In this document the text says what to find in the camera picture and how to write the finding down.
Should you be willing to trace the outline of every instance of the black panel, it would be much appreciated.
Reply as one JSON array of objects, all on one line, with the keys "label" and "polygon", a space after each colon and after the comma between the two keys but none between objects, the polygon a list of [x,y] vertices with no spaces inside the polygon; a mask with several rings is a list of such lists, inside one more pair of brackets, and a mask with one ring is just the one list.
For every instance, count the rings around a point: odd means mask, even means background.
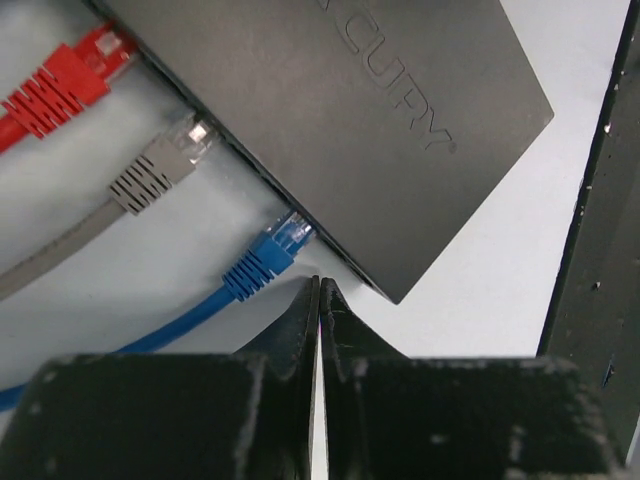
[{"label": "black panel", "polygon": [[550,121],[499,0],[93,0],[399,302]]},{"label": "black panel", "polygon": [[402,356],[320,297],[332,479],[619,478],[593,389],[564,360]]},{"label": "black panel", "polygon": [[539,349],[600,385],[625,449],[640,413],[638,12],[633,0]]}]

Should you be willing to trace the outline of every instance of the cable strain relief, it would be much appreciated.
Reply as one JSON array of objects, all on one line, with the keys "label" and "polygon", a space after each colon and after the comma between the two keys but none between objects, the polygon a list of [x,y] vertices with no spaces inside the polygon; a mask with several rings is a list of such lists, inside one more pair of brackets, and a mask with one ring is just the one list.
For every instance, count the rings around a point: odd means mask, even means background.
[{"label": "cable strain relief", "polygon": [[236,300],[244,302],[274,278],[265,263],[249,250],[222,277],[222,281]]}]

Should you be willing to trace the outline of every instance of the white surface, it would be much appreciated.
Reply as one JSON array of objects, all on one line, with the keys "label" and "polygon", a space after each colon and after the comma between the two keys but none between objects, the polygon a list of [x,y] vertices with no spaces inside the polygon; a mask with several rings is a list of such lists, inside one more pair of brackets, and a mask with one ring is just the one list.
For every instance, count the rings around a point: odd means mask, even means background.
[{"label": "white surface", "polygon": [[[406,354],[534,355],[628,3],[503,1],[556,117],[402,305],[361,286],[316,242],[277,286],[167,351],[233,350],[284,310],[299,277],[321,273],[336,278],[354,310]],[[74,42],[95,23],[78,0],[0,2],[0,97],[60,41]],[[31,138],[2,156],[0,270],[97,206],[179,105],[141,66],[113,90],[46,142]],[[219,148],[149,212],[120,221],[0,305],[0,388],[54,355],[112,349],[172,319],[216,288],[283,210]],[[7,419],[0,416],[0,430]]]}]

